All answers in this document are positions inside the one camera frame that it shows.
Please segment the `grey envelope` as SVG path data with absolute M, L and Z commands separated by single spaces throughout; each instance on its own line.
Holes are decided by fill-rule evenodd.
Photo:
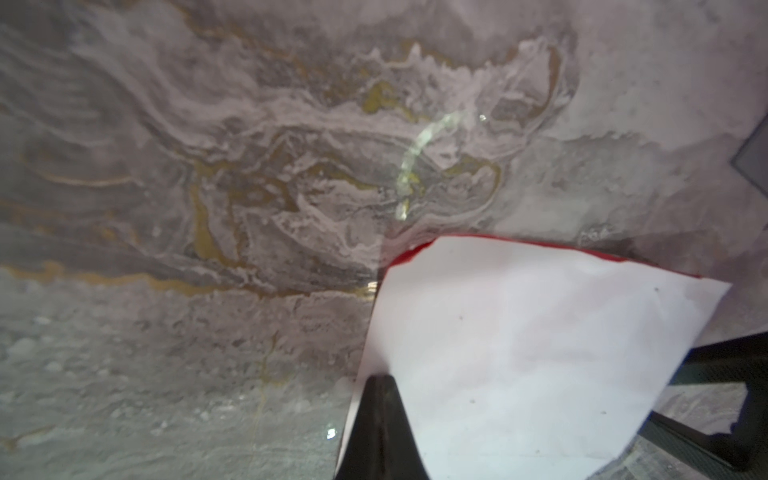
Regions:
M 730 165 L 768 196 L 768 116 L 765 115 L 730 161 Z

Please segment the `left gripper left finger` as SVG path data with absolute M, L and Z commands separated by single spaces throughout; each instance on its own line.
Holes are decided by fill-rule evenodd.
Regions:
M 367 379 L 337 480 L 427 480 L 397 383 Z

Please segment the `red bordered pink card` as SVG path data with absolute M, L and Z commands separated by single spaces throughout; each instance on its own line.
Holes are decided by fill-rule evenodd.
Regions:
M 585 479 L 635 437 L 730 284 L 620 257 L 449 235 L 379 284 L 364 382 L 396 381 L 433 479 Z

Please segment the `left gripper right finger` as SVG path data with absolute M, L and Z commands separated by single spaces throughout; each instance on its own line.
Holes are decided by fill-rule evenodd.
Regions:
M 729 434 L 706 435 L 651 412 L 639 436 L 698 472 L 767 470 L 767 334 L 690 350 L 672 386 L 742 383 L 747 395 Z

